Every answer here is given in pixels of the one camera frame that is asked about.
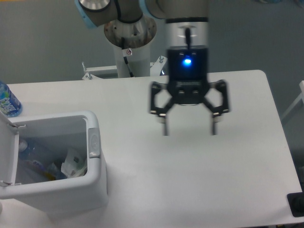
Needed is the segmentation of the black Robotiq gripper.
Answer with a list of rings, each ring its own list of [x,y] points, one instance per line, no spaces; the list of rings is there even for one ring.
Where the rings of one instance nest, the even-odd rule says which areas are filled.
[[[175,104],[193,105],[203,103],[210,112],[211,135],[217,134],[217,123],[223,114],[230,112],[228,83],[221,79],[212,83],[207,80],[208,49],[171,48],[167,50],[169,81],[168,84],[153,81],[150,85],[150,114],[158,117],[162,124],[162,134],[169,136],[168,116]],[[209,89],[219,95],[218,104],[205,95]],[[171,95],[166,102],[160,94],[168,91]]]

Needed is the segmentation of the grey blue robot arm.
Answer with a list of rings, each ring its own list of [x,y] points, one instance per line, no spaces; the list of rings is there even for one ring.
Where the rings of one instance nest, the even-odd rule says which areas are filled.
[[[207,0],[77,0],[89,28],[104,27],[122,77],[150,75],[150,44],[157,19],[165,20],[168,82],[152,82],[150,113],[163,124],[174,105],[204,104],[215,124],[229,112],[226,81],[209,82]]]

